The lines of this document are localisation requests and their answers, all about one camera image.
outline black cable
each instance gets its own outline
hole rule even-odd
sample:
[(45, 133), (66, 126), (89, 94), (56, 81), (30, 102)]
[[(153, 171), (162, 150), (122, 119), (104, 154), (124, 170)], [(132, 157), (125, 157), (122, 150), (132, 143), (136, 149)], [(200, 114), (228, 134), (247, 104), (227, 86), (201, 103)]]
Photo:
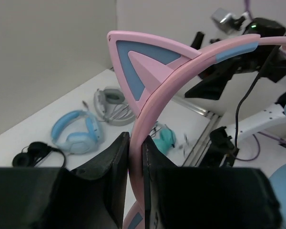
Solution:
[(156, 137), (157, 132), (162, 129), (162, 128), (159, 128), (159, 129), (157, 130), (156, 128), (157, 128), (157, 126), (155, 126), (155, 127), (151, 130), (151, 132), (153, 131), (153, 133), (150, 135), (152, 138), (153, 138), (153, 137)]
[(257, 139), (256, 135), (253, 135), (254, 139), (256, 140), (256, 143), (257, 143), (257, 154), (255, 157), (251, 158), (251, 159), (240, 159), (240, 158), (237, 158), (236, 156), (234, 156), (234, 154), (232, 154), (232, 157), (234, 157), (236, 160), (239, 160), (239, 161), (254, 161), (255, 159), (258, 158), (258, 156), (260, 155), (261, 153), (261, 144), (259, 143), (259, 140)]
[[(281, 46), (280, 45), (276, 45), (273, 50), (270, 52), (269, 56), (267, 57), (267, 59), (265, 60), (265, 63), (263, 64), (263, 66), (261, 67), (259, 73), (257, 74), (257, 76), (255, 77), (255, 79), (253, 80), (252, 84), (250, 85), (248, 91), (246, 92), (246, 94), (244, 95), (244, 97), (239, 101), (237, 108), (236, 108), (236, 113), (235, 113), (235, 139), (234, 139), (234, 152), (237, 151), (237, 138), (238, 138), (238, 113), (240, 110), (241, 105), (243, 104), (243, 102), (246, 100), (246, 98), (249, 96), (249, 94), (252, 92), (254, 86), (256, 85), (257, 81), (263, 76), (266, 68), (268, 67), (270, 61), (274, 58), (274, 56), (277, 54), (279, 48)], [(244, 159), (239, 159), (237, 157), (234, 156), (234, 158), (236, 160), (240, 160), (240, 161), (252, 161), (254, 159), (256, 159), (256, 157), (254, 159), (249, 159), (249, 160), (244, 160)]]
[(57, 149), (57, 148), (52, 148), (52, 151), (53, 152), (57, 152), (57, 153), (60, 153), (62, 156), (63, 156), (63, 163), (62, 163), (62, 168), (65, 168), (66, 167), (66, 163), (67, 163), (67, 157), (66, 155), (60, 150), (60, 149)]
[[(62, 163), (61, 168), (65, 168), (66, 167), (66, 163), (67, 163), (66, 155), (58, 148), (51, 147), (51, 151), (60, 153), (63, 156), (63, 163)], [(35, 162), (34, 162), (34, 166), (37, 166), (39, 163), (42, 163), (50, 154), (51, 154), (51, 152), (49, 152), (46, 156), (36, 158)]]

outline teal object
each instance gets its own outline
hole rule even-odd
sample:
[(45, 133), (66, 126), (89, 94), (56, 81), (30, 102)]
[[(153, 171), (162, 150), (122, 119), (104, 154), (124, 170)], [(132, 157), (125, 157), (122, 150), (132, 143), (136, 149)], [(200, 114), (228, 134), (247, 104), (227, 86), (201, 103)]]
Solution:
[(257, 46), (258, 42), (252, 42), (249, 44), (243, 44), (235, 48), (223, 51), (215, 56), (216, 62), (219, 63), (234, 56), (238, 56), (247, 52), (253, 52), (257, 48)]
[(175, 146), (176, 135), (173, 130), (169, 128), (163, 128), (160, 130), (160, 138), (153, 139), (158, 150), (167, 155), (169, 149)]

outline black headphones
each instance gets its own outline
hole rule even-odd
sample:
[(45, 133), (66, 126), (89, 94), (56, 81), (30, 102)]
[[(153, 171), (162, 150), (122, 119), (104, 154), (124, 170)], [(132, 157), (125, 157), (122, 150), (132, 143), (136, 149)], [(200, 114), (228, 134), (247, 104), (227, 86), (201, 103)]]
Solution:
[(50, 152), (58, 152), (63, 156), (63, 164), (62, 167), (66, 165), (66, 156), (65, 154), (57, 148), (48, 146), (43, 142), (32, 142), (27, 148), (27, 152), (23, 152), (25, 149), (23, 148), (21, 153), (17, 154), (12, 162), (13, 167), (34, 167), (39, 162), (41, 162)]

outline white surface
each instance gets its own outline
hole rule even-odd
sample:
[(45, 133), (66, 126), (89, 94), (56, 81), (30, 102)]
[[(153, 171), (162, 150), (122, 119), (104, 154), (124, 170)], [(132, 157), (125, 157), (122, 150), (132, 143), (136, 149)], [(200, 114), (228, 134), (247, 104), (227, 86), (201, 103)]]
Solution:
[(114, 0), (0, 0), (0, 134), (111, 67)]
[[(156, 34), (190, 45), (196, 32), (205, 33), (203, 46), (217, 38), (217, 29), (210, 17), (219, 7), (236, 15), (244, 11), (243, 0), (117, 0), (118, 29)], [(254, 17), (277, 20), (286, 26), (286, 0), (251, 0)], [(233, 76), (219, 101), (191, 99), (195, 104), (223, 115), (234, 112), (240, 99), (245, 95), (256, 73)], [(183, 95), (200, 80), (196, 77), (185, 85), (178, 94)], [(261, 79), (242, 105), (240, 119), (249, 117), (268, 107), (286, 91), (286, 88)], [(272, 128), (278, 135), (286, 135), (286, 125)]]
[[(251, 162), (236, 160), (233, 167), (254, 167), (260, 168), (267, 177), (270, 177), (278, 168), (286, 164), (286, 149), (272, 140), (260, 134), (256, 134), (261, 145), (259, 157)], [(240, 151), (237, 157), (251, 159), (257, 154), (256, 140), (250, 136), (239, 143)]]
[[(267, 128), (286, 123), (284, 109), (280, 104), (271, 104), (264, 110), (238, 122), (238, 138), (240, 142), (243, 139)], [(228, 125), (225, 129), (228, 136), (231, 136), (231, 142), (235, 138), (235, 123)]]
[[(91, 112), (94, 113), (93, 94), (100, 88), (106, 86), (118, 86), (115, 74), (110, 70), (98, 74), (81, 86), (75, 88), (63, 97), (54, 101), (50, 105), (36, 112), (29, 118), (20, 122), (8, 131), (0, 135), (0, 167), (11, 166), (12, 159), (19, 153), (22, 148), (33, 141), (43, 141), (51, 143), (50, 132), (54, 123), (64, 114), (76, 109), (83, 109), (82, 100), (86, 101), (90, 106)], [(187, 134), (189, 140), (198, 139), (209, 120), (198, 113), (195, 113), (173, 101), (165, 107), (161, 113), (159, 121), (167, 124), (169, 128), (175, 131), (177, 141), (182, 144), (184, 133)], [(70, 155), (67, 157), (67, 168), (74, 169), (87, 162), (98, 153), (106, 149), (116, 137), (123, 131), (130, 131), (132, 124), (127, 126), (109, 126), (102, 123), (105, 132), (105, 142), (100, 145), (96, 152), (84, 155)], [(75, 131), (84, 131), (86, 127), (84, 120), (78, 120), (66, 128), (61, 135), (60, 140), (65, 140), (66, 136)], [(168, 157), (177, 165), (181, 165), (184, 161), (183, 151), (170, 152)], [(60, 166), (62, 164), (62, 156), (56, 153), (50, 156), (42, 163), (43, 167)], [(128, 181), (125, 215), (134, 203), (135, 198)]]

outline cat ear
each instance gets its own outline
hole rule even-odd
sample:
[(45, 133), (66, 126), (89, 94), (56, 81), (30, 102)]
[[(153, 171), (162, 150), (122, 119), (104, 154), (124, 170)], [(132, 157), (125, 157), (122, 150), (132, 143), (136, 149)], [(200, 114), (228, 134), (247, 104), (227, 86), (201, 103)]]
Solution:
[(115, 74), (137, 117), (174, 70), (201, 54), (187, 45), (139, 32), (111, 31), (107, 39)]

